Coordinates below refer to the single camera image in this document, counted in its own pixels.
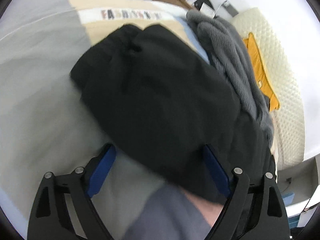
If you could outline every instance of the metal bolt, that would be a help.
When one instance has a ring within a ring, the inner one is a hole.
[[[267,172],[267,173],[266,173],[266,177],[267,177],[268,179],[272,179],[272,178],[273,178],[273,175],[272,175],[272,173]]]
[[[84,171],[84,168],[83,168],[83,167],[78,167],[78,168],[75,169],[75,172],[76,172],[77,174],[80,174],[80,173],[82,173],[83,171]]]
[[[233,171],[235,172],[235,174],[241,174],[242,173],[242,169],[241,168],[234,168]]]
[[[50,179],[51,176],[52,176],[52,172],[51,172],[51,171],[47,172],[47,173],[44,175],[44,177],[45,177],[46,179]]]

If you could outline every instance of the black garment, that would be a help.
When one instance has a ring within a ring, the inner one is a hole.
[[[71,71],[82,100],[125,153],[169,181],[223,202],[204,166],[211,143],[219,158],[252,179],[273,168],[257,122],[236,93],[169,30],[125,25],[90,48]]]

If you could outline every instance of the cream quilted fabric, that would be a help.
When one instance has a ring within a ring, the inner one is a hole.
[[[303,105],[296,79],[284,49],[272,27],[258,8],[235,16],[231,23],[242,37],[252,32],[267,68],[267,76],[280,101],[280,109],[272,114],[276,120],[275,137],[278,142],[279,170],[303,161],[305,127]]]

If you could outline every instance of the blue object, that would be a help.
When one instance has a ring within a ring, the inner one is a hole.
[[[226,198],[230,197],[229,177],[207,145],[203,148],[203,159],[219,192]]]
[[[299,223],[299,219],[300,219],[300,215],[292,217],[292,218],[288,218],[288,222],[289,222],[289,228],[296,228],[298,226]]]
[[[92,176],[90,177],[89,188],[87,190],[87,194],[90,198],[92,198],[93,195],[99,193],[104,180],[106,179],[113,163],[115,162],[115,159],[116,148],[112,145],[100,160],[97,168],[94,170]]]
[[[293,198],[294,198],[294,193],[293,192],[290,192],[290,193],[287,193],[285,195],[282,195],[282,199],[283,199],[283,202],[284,202],[285,206],[289,206],[292,203]]]

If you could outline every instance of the light blue fabric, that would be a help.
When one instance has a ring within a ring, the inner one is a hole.
[[[184,31],[185,31],[187,37],[189,38],[189,40],[191,41],[193,46],[195,46],[199,56],[201,56],[201,58],[203,58],[208,64],[210,64],[208,56],[207,56],[207,53],[205,52],[205,50],[200,45],[200,43],[199,43],[199,41],[197,39],[197,36],[193,32],[193,30],[189,27],[187,22],[184,19],[180,18],[180,17],[175,17],[175,19],[178,22],[180,22],[182,24],[182,26],[184,27]]]

